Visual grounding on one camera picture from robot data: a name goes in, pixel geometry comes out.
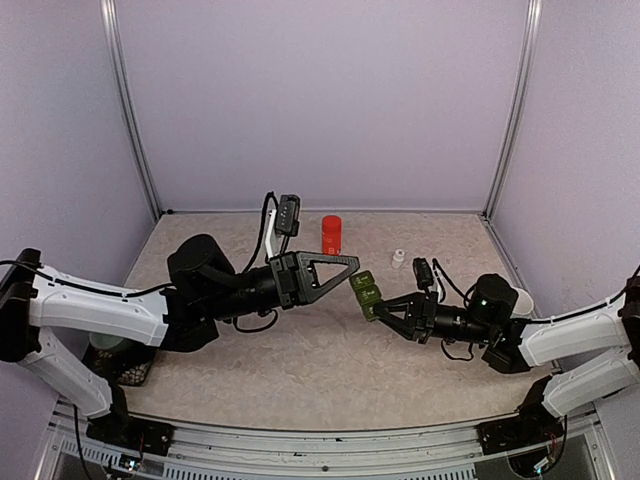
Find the green pill organizer box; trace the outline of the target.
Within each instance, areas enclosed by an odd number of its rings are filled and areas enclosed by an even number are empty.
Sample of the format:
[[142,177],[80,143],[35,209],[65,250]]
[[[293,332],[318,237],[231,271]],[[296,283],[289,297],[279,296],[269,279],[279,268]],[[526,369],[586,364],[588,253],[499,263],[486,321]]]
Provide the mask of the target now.
[[349,277],[349,284],[366,321],[378,319],[374,305],[382,301],[382,294],[369,270],[357,272]]

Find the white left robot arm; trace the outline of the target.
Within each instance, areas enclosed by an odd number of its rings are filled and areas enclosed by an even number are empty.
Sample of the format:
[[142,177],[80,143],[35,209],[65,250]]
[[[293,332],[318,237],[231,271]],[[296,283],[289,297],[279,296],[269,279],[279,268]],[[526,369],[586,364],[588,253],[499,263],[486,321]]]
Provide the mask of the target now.
[[297,251],[238,273],[215,239],[199,234],[169,256],[169,283],[135,290],[68,276],[40,258],[26,248],[3,264],[1,359],[30,369],[87,418],[100,418],[102,430],[121,445],[139,436],[139,421],[115,381],[91,372],[54,328],[191,353],[218,338],[218,322],[313,304],[360,267],[355,256]]

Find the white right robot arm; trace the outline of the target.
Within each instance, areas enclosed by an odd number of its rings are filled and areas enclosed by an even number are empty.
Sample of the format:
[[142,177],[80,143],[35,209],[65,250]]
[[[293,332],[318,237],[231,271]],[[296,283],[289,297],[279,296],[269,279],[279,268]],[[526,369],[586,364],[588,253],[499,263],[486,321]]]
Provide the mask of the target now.
[[590,361],[535,382],[513,419],[511,433],[523,444],[546,432],[551,418],[639,381],[639,276],[622,290],[582,310],[547,319],[517,318],[515,288],[497,274],[475,283],[465,307],[444,305],[433,292],[381,301],[378,319],[420,344],[430,338],[485,348],[482,359],[501,374],[528,372],[554,360],[598,351]]

